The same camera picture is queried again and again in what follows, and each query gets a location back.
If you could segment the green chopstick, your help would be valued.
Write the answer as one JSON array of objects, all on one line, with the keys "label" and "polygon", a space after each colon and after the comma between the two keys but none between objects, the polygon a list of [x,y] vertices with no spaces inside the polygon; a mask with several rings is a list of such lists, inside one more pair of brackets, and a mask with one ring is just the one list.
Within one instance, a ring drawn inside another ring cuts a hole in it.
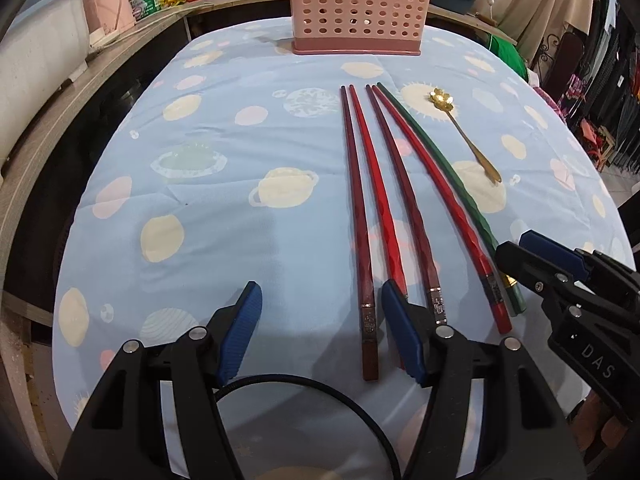
[{"label": "green chopstick", "polygon": [[518,288],[518,283],[506,274],[495,271],[495,251],[498,242],[491,228],[480,212],[476,201],[466,190],[462,180],[452,169],[450,163],[439,151],[439,148],[426,134],[421,125],[411,116],[408,110],[398,101],[382,82],[372,87],[374,95],[380,99],[390,116],[407,138],[418,157],[431,176],[440,197],[454,220],[466,251],[476,267],[476,273],[484,281],[489,280],[489,291],[506,293],[506,300],[514,315],[526,311],[525,300]]}]

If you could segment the gold flower spoon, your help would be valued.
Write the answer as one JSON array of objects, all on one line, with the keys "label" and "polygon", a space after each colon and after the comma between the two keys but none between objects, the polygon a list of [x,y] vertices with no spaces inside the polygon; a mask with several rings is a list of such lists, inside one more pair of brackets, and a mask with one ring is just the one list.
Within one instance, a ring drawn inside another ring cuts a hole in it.
[{"label": "gold flower spoon", "polygon": [[462,139],[469,147],[471,152],[476,158],[476,161],[482,166],[485,171],[486,176],[492,183],[501,183],[502,177],[499,174],[497,168],[491,163],[491,161],[483,154],[483,152],[472,142],[472,140],[466,135],[460,124],[457,122],[457,119],[454,118],[452,114],[452,110],[454,109],[454,99],[450,96],[449,93],[445,92],[442,89],[434,88],[430,92],[430,101],[436,108],[436,110],[440,110],[445,113],[450,122],[454,125],[454,128],[457,129],[457,132],[462,136]]}]

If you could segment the white bin teal lid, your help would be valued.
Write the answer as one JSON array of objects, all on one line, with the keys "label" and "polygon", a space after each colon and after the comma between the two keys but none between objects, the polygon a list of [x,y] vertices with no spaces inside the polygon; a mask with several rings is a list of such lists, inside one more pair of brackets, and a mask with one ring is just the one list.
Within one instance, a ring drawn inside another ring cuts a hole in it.
[{"label": "white bin teal lid", "polygon": [[84,0],[40,0],[1,41],[1,158],[89,53]]}]

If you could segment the bright red chopstick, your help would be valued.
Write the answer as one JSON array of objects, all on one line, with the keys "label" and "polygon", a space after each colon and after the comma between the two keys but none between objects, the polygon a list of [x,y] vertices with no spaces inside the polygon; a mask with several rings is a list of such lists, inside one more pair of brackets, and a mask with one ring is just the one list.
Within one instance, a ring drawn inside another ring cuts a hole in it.
[{"label": "bright red chopstick", "polygon": [[408,289],[404,268],[402,267],[401,251],[396,236],[395,223],[392,213],[390,212],[390,203],[388,202],[382,172],[370,135],[370,129],[366,116],[364,116],[357,90],[353,84],[348,86],[348,93],[352,99],[352,104],[354,104],[361,142],[364,152],[366,153],[376,211],[378,212],[378,226],[381,232],[380,245],[383,248],[385,256],[387,275],[396,282],[400,291],[404,295],[407,295]]}]

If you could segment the blue planet-print tablecloth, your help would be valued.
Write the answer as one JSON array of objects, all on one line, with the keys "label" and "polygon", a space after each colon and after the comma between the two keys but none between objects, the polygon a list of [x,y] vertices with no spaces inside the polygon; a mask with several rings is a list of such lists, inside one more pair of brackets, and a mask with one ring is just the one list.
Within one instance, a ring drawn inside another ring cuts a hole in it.
[{"label": "blue planet-print tablecloth", "polygon": [[[262,288],[240,372],[314,378],[343,391],[406,462],[428,391],[378,338],[361,371],[357,271],[341,86],[382,82],[420,122],[497,240],[541,232],[631,264],[600,174],[570,130],[500,58],[427,28],[417,56],[296,55],[274,18],[210,32],[143,92],[82,194],[55,297],[53,375],[66,420],[128,339],[176,340]],[[430,92],[501,174],[492,183]]]}]

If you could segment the dark brown-red chopstick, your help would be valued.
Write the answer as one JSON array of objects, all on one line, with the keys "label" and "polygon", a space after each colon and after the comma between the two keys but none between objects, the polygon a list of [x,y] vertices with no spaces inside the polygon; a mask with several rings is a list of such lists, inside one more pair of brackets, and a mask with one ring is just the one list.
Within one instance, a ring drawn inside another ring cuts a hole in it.
[{"label": "dark brown-red chopstick", "polygon": [[352,196],[352,221],[354,222],[355,234],[362,377],[366,382],[376,382],[378,380],[378,324],[376,324],[368,222],[366,206],[364,206],[354,125],[352,124],[352,114],[350,114],[346,87],[341,86],[340,92],[350,195]]}]

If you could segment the wooden side counter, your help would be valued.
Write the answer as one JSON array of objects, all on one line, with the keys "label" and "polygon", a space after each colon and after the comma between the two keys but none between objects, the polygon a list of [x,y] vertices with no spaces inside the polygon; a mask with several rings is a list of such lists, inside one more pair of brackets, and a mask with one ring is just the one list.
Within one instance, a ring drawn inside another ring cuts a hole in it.
[{"label": "wooden side counter", "polygon": [[152,79],[190,40],[186,11],[170,11],[95,55],[27,126],[1,187],[1,413],[18,458],[58,472],[68,426],[52,398],[55,286],[74,213],[108,140]]}]

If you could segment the pink perforated utensil holder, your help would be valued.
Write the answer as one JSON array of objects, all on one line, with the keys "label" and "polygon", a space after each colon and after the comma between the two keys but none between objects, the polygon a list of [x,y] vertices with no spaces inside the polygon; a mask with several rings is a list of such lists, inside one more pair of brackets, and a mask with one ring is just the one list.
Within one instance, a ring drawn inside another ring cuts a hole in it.
[{"label": "pink perforated utensil holder", "polygon": [[418,55],[430,0],[291,0],[296,54]]}]

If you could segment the green bag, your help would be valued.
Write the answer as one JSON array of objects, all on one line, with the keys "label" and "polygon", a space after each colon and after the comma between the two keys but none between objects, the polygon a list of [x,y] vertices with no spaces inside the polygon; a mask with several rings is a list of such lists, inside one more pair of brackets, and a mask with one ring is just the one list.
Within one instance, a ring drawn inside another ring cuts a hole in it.
[{"label": "green bag", "polygon": [[500,37],[490,35],[488,40],[488,50],[497,58],[510,67],[514,73],[517,73],[525,81],[528,81],[528,71],[524,58],[518,53],[516,47],[510,42]]}]

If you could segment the pink floral cloth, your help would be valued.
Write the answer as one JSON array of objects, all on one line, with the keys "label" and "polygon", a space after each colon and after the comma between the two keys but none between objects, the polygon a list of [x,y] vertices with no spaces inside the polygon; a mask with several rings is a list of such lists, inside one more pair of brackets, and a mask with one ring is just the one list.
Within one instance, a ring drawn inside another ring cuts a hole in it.
[{"label": "pink floral cloth", "polygon": [[567,118],[572,114],[572,111],[586,100],[586,82],[575,74],[570,76],[565,91],[557,99],[552,98],[548,92],[545,92],[544,89],[541,88],[539,77],[535,72],[529,72],[528,84],[539,94],[541,99],[554,110],[555,114],[557,114],[563,122],[566,122]]}]

